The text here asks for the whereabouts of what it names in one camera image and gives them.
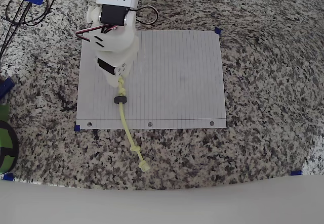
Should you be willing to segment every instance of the black cable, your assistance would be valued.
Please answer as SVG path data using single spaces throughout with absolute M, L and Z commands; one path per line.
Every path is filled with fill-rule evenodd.
M 156 19 L 153 22 L 149 22 L 149 23 L 143 22 L 143 21 L 141 21 L 139 19 L 136 19 L 136 21 L 139 22 L 139 23 L 141 23 L 141 24 L 144 24 L 144 25 L 153 25 L 158 20 L 158 10 L 155 7 L 152 7 L 152 6 L 143 6 L 143 7 L 138 8 L 138 9 L 130 9 L 130 11 L 138 12 L 138 11 L 140 11 L 142 9 L 145 9 L 145 8 L 152 9 L 154 11 L 154 13 L 156 14 Z
M 55 0 L 52 0 L 51 4 L 49 4 L 49 0 L 45 0 L 46 6 L 45 6 L 44 12 L 40 16 L 38 16 L 37 18 L 31 19 L 29 21 L 26 21 L 26 15 L 28 14 L 30 8 L 32 7 L 32 3 L 31 2 L 28 2 L 27 6 L 26 6 L 25 10 L 23 11 L 23 13 L 22 13 L 22 15 L 21 15 L 21 17 L 20 17 L 20 19 L 19 19 L 18 22 L 16 22 L 16 19 L 18 17 L 18 14 L 20 13 L 21 7 L 22 7 L 23 3 L 25 2 L 25 0 L 23 0 L 21 2 L 21 4 L 20 4 L 20 6 L 19 6 L 19 8 L 18 8 L 18 10 L 17 10 L 17 12 L 16 12 L 15 17 L 14 17 L 13 20 L 11 20 L 9 18 L 9 15 L 8 15 L 8 10 L 9 10 L 9 7 L 10 7 L 11 3 L 13 2 L 13 0 L 10 0 L 8 2 L 7 7 L 6 7 L 6 11 L 5 11 L 5 16 L 6 16 L 5 19 L 8 22 L 10 22 L 11 25 L 10 25 L 10 27 L 8 29 L 8 32 L 6 34 L 6 38 L 4 40 L 4 43 L 3 43 L 2 48 L 1 48 L 1 51 L 0 51 L 0 60 L 1 60 L 1 58 L 2 58 L 2 56 L 4 54 L 4 52 L 5 52 L 6 48 L 8 47 L 8 44 L 10 43 L 11 39 L 16 34 L 19 26 L 22 25 L 22 24 L 25 24 L 25 25 L 31 27 L 31 26 L 36 26 L 36 25 L 40 24 L 45 19 L 45 17 L 47 16 L 47 14 L 51 12 L 51 8 L 52 8 L 52 6 L 54 4 L 54 1 Z M 15 29 L 12 32 L 12 34 L 9 36 L 10 31 L 13 28 L 13 26 L 15 26 Z

